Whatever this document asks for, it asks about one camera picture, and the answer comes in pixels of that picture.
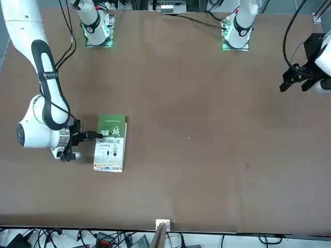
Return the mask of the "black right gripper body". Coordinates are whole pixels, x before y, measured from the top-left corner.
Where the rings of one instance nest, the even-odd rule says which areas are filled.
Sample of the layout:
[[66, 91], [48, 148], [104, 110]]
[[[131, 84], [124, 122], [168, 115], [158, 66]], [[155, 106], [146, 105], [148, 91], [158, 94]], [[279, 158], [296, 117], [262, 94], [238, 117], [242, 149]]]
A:
[[80, 120], [69, 119], [68, 128], [70, 131], [70, 142], [72, 146], [78, 146], [82, 141]]

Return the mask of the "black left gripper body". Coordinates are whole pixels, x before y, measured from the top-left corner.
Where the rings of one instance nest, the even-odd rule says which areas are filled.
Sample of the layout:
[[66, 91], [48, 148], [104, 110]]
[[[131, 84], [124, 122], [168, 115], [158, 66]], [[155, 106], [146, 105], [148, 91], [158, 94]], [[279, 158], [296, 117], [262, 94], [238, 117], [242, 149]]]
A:
[[305, 54], [307, 58], [306, 65], [309, 69], [314, 67], [314, 61], [320, 52], [324, 36], [324, 33], [313, 33], [304, 42]]

